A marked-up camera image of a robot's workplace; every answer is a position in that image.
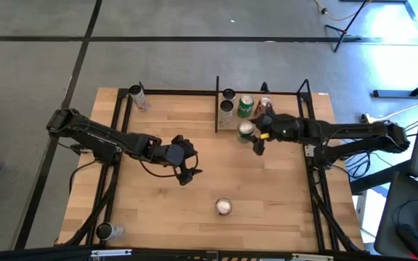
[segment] green can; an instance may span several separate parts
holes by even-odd
[[[239,98],[237,115],[238,117],[246,118],[251,115],[253,111],[254,99],[245,94]]]

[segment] soda can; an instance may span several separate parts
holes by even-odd
[[[231,115],[233,114],[233,102],[225,100],[221,102],[219,125],[225,127],[230,125]]]
[[[146,100],[146,97],[144,96],[143,88],[141,86],[134,85],[130,87],[128,93],[130,94],[138,109],[144,111],[147,111],[149,109],[149,103]]]
[[[96,229],[96,235],[101,240],[111,240],[121,237],[125,233],[125,229],[115,226],[109,222],[101,223]]]
[[[228,215],[231,212],[231,202],[229,199],[219,199],[216,202],[216,211],[219,215]]]
[[[238,125],[238,140],[241,143],[250,142],[249,139],[247,139],[247,137],[253,134],[254,129],[255,129],[254,123],[250,122],[249,120],[243,120]]]
[[[258,106],[255,108],[254,117],[257,117],[262,114],[266,114],[267,109],[272,106],[273,106],[272,99],[268,97],[262,97],[258,102]]]
[[[251,112],[253,111],[253,104],[254,99],[245,94],[239,98],[239,104],[238,104],[238,117],[246,118],[251,115]]]
[[[236,94],[235,91],[233,91],[232,89],[226,88],[224,91],[222,91],[222,96],[225,100],[233,102],[235,100]]]

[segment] black metal frame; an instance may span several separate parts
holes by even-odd
[[[216,81],[216,90],[215,91],[198,91],[198,90],[165,90],[165,89],[145,89],[144,92],[146,95],[190,95],[190,96],[215,96],[216,98],[216,113],[218,111],[218,95],[222,92],[219,90],[219,77],[217,77]],[[117,127],[118,122],[118,115],[120,114],[121,105],[123,103],[123,99],[127,98],[126,102],[126,108],[123,118],[123,125],[121,128],[121,131],[126,132],[128,129],[128,123],[131,118],[131,97],[127,95],[128,89],[119,89],[118,90],[118,96],[115,103],[115,110],[112,117],[112,123],[111,126]],[[312,101],[312,95],[311,95],[311,89],[309,86],[308,80],[304,80],[298,91],[296,92],[270,92],[268,86],[266,83],[263,83],[260,91],[238,91],[239,94],[278,94],[278,95],[294,95],[297,98],[298,101],[298,111],[300,117],[305,117],[305,112],[303,109],[303,105],[306,105],[308,117],[311,119],[315,118],[314,114],[314,106]],[[215,125],[215,132],[217,132],[217,118],[214,120]],[[332,226],[334,228],[337,228],[338,224],[335,223],[332,225],[329,223],[329,231],[330,231],[330,238],[332,242],[332,249],[326,249],[324,245],[324,234],[322,231],[321,226],[321,217],[320,213],[322,212],[326,217],[328,216],[328,220],[330,219],[330,216],[332,218],[332,205],[329,197],[328,192],[328,186],[327,186],[327,177],[325,175],[324,169],[319,170],[319,178],[320,178],[320,186],[322,189],[323,199],[324,199],[324,205],[321,207],[321,212],[319,211],[319,205],[316,203],[316,199],[314,199],[313,194],[317,193],[316,189],[316,183],[314,181],[314,165],[312,162],[311,157],[306,156],[306,148],[303,147],[303,153],[305,157],[305,164],[306,164],[306,173],[308,176],[308,187],[311,195],[311,206],[312,206],[312,214],[313,214],[313,221],[314,226],[316,229],[316,239],[317,239],[317,245],[319,248],[318,254],[321,256],[331,256],[334,257],[334,260],[401,260],[394,257],[375,257],[370,256],[363,253],[348,253],[348,252],[341,252],[339,250],[339,245],[337,242],[337,237],[334,233],[334,229],[332,229]],[[118,173],[120,169],[120,164],[114,167],[114,171],[112,174],[112,179],[117,180],[118,179]],[[102,173],[104,171],[104,174],[100,175],[99,182],[97,185],[97,197],[99,195],[102,195],[102,190],[104,190],[105,182],[106,182],[106,174],[107,169],[102,170]],[[115,193],[117,182],[111,182],[111,184],[114,184],[112,191]],[[111,200],[107,203],[106,206],[106,215],[104,216],[104,221],[110,221],[111,215],[112,215],[112,205],[113,205],[113,197]],[[92,239],[94,235],[94,229],[96,227],[96,223],[91,226],[90,233],[88,235],[88,239]],[[99,245],[97,244],[91,244],[91,242],[87,241],[86,246],[77,246],[71,247],[67,246],[68,249],[62,247],[62,246],[56,246],[53,248],[46,248],[46,249],[29,249],[26,250],[26,252],[18,252],[22,256],[27,256],[27,260],[32,260],[32,258],[36,259],[39,258],[39,254],[47,254],[50,257],[54,256],[61,256],[66,257],[68,255],[67,252],[71,251],[72,253],[82,253],[82,257],[86,257],[85,254],[88,254],[88,252],[85,251],[87,248],[91,248],[91,250],[101,250],[101,249],[112,249],[107,248],[104,241],[101,241]],[[128,249],[127,247],[123,248],[113,248],[113,249]],[[301,258],[302,254],[310,254],[310,253],[293,253],[293,252],[249,252],[249,251],[206,251],[206,250],[185,250],[185,249],[132,249],[133,252],[132,257],[146,257],[146,260],[167,260],[169,257],[204,257],[208,258],[209,260],[221,260],[224,257],[227,258],[285,258],[285,259],[291,259],[291,258]],[[13,253],[11,252],[1,252],[0,256],[7,255],[9,257],[13,256]]]
[[[361,10],[366,6],[366,4],[367,4],[368,1],[369,0],[364,0],[362,2],[361,7],[359,7],[359,9],[357,10],[357,12],[354,14],[353,19],[351,19],[351,21],[348,23],[348,26],[346,26],[346,29],[345,30],[336,28],[335,26],[325,25],[326,28],[330,28],[330,29],[336,30],[337,32],[340,33],[340,39],[338,40],[338,43],[337,43],[335,49],[333,49],[333,52],[337,52],[338,51],[338,48],[340,48],[340,44],[345,40],[345,37],[348,35],[349,28],[351,27],[351,25],[353,24],[354,20],[359,15],[359,13],[361,12]]]
[[[374,97],[418,99],[418,87],[413,91],[374,90]]]
[[[307,92],[301,92],[301,90],[303,90],[303,87],[306,87]],[[130,96],[127,96],[128,89],[119,89],[118,91],[118,97],[115,103],[115,109],[114,109],[114,114],[113,114],[113,118],[112,118],[112,127],[116,128],[117,125],[117,121],[118,121],[118,115],[120,112],[120,107],[122,104],[122,100],[127,97],[127,105],[126,105],[126,112],[125,112],[125,116],[123,119],[123,126],[122,126],[122,130],[123,132],[125,132],[128,129],[128,122],[131,118],[131,98]],[[222,91],[219,89],[219,77],[217,76],[216,78],[216,89],[215,91],[203,91],[203,90],[167,90],[167,89],[145,89],[144,88],[144,93],[146,95],[190,95],[190,96],[214,96],[215,101],[216,101],[216,110],[215,110],[215,119],[214,119],[214,126],[215,126],[215,132],[218,132],[218,95],[220,93],[222,93]],[[315,119],[315,114],[314,114],[314,106],[312,104],[312,95],[311,95],[311,89],[309,86],[309,81],[306,79],[304,80],[303,84],[301,85],[301,87],[298,89],[298,91],[296,92],[277,92],[277,91],[270,91],[269,87],[267,86],[266,83],[263,83],[261,86],[261,90],[260,91],[237,91],[238,94],[276,94],[276,95],[290,95],[290,96],[296,96],[297,100],[298,100],[298,111],[301,117],[305,117],[304,115],[304,111],[303,111],[303,105],[305,104],[307,106],[307,110],[308,110],[308,117],[311,119]],[[309,186],[309,191],[313,190],[313,187],[315,187],[315,181],[314,181],[314,165],[312,162],[312,158],[307,158],[306,157],[306,170],[307,170],[307,175],[308,175],[308,186]],[[114,172],[112,174],[112,178],[117,178],[118,177],[118,173],[119,173],[119,169],[120,169],[120,164],[114,167]],[[106,173],[107,172],[107,168],[106,170],[102,169],[102,173]],[[328,191],[328,186],[327,186],[327,177],[325,175],[324,169],[320,169],[319,170],[319,177],[320,177],[320,185],[321,185],[321,190],[323,193],[323,199],[324,199],[324,203],[326,205],[326,208],[329,212],[332,213],[332,203],[329,197],[329,191]],[[96,197],[100,198],[100,195],[102,195],[102,191],[105,187],[105,182],[106,182],[106,178],[105,178],[105,174],[101,174],[100,178],[99,178],[99,182],[97,185],[97,195]],[[112,205],[113,205],[113,198],[109,201],[109,203],[107,204],[107,208],[106,208],[106,215],[104,217],[104,221],[110,221],[110,217],[112,215]],[[319,253],[325,251],[325,244],[324,244],[324,234],[322,231],[322,226],[321,226],[321,218],[320,218],[320,211],[318,209],[318,207],[316,206],[316,203],[313,200],[313,197],[311,195],[311,205],[312,205],[312,210],[313,210],[313,220],[314,220],[314,226],[316,229],[316,238],[317,238],[317,244],[319,247]],[[96,223],[93,224],[91,226],[90,229],[90,233],[89,236],[87,237],[88,241],[87,244],[92,244],[92,239],[93,239],[93,235],[94,235],[94,230],[96,228]],[[329,225],[329,231],[330,231],[330,238],[332,240],[332,250],[333,251],[339,251],[339,245],[338,245],[338,240],[337,237],[335,235],[335,233],[332,230],[332,226]],[[105,246],[105,242],[101,241],[100,243],[103,247]],[[148,253],[151,255],[157,255],[157,256],[166,256],[169,253],[171,255],[174,256],[189,256],[189,257],[207,257],[208,252],[206,252],[205,250],[200,250],[200,251],[193,251],[193,250],[162,250],[162,249],[133,249],[134,254],[136,254],[136,252],[138,251],[143,251],[143,253]],[[243,258],[292,258],[292,256],[294,255],[293,253],[290,252],[283,252],[283,253],[271,253],[271,252],[244,252],[244,251],[234,251],[234,252],[225,252],[225,251],[212,251],[209,252],[209,254],[216,254],[217,258],[223,258],[223,257],[243,257]]]

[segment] silver can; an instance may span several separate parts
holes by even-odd
[[[267,109],[272,108],[272,107],[273,107],[272,99],[268,97],[262,97],[258,102],[258,106],[255,108],[254,117],[257,117],[262,114],[266,114]]]
[[[144,96],[143,88],[138,85],[134,85],[130,87],[128,90],[130,93],[131,98],[133,99],[135,105],[138,107],[138,109],[147,111],[149,109],[149,103],[146,100],[146,97]]]
[[[228,199],[219,199],[216,202],[216,211],[219,215],[228,215],[231,212],[231,202]]]
[[[219,110],[219,121],[218,124],[220,127],[226,127],[230,125],[231,116],[233,115],[233,102],[225,100],[221,102]]]
[[[238,140],[241,143],[250,142],[249,139],[247,138],[253,134],[254,129],[255,129],[254,123],[250,122],[249,120],[243,120],[238,125]]]
[[[222,91],[222,96],[224,97],[224,99],[229,100],[231,102],[235,100],[236,95],[237,94],[235,93],[235,91],[233,91],[230,88],[226,88],[224,91]]]
[[[96,235],[101,240],[111,240],[121,237],[125,233],[125,229],[119,226],[115,226],[109,222],[104,222],[98,225],[96,229]]]

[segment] aluminum can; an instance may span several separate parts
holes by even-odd
[[[266,114],[269,107],[273,107],[272,99],[268,97],[262,97],[259,99],[258,106],[255,108],[254,117]]]
[[[131,98],[133,99],[135,105],[138,107],[138,109],[147,111],[149,109],[149,103],[146,100],[146,97],[144,96],[143,88],[138,85],[134,85],[130,87],[128,90],[130,93]]]
[[[219,126],[226,127],[230,125],[231,116],[233,115],[233,102],[225,100],[221,102],[219,112]]]
[[[96,229],[96,235],[101,240],[111,240],[121,237],[125,233],[125,229],[109,222],[101,223]]]
[[[231,212],[231,202],[229,199],[219,199],[216,202],[216,211],[219,215],[228,215]]]
[[[224,91],[222,91],[222,96],[224,97],[224,99],[229,100],[231,102],[235,100],[236,95],[237,94],[235,93],[235,91],[233,91],[230,88],[226,88]]]
[[[250,122],[249,120],[243,120],[238,125],[238,140],[241,143],[248,143],[250,142],[247,137],[251,136],[253,134],[255,129],[254,123]]]
[[[243,96],[241,96],[239,98],[239,104],[238,104],[238,110],[237,110],[237,114],[238,117],[241,118],[247,118],[251,115],[251,112],[253,111],[253,104],[254,104],[254,99],[247,95],[244,94]]]

